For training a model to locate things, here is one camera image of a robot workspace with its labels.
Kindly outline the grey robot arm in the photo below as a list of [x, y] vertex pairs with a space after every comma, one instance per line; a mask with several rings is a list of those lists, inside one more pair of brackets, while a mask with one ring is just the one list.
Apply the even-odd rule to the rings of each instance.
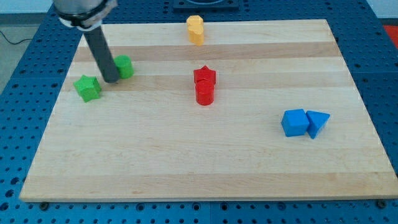
[[54, 10], [62, 24], [90, 31], [118, 6], [118, 0], [53, 0]]

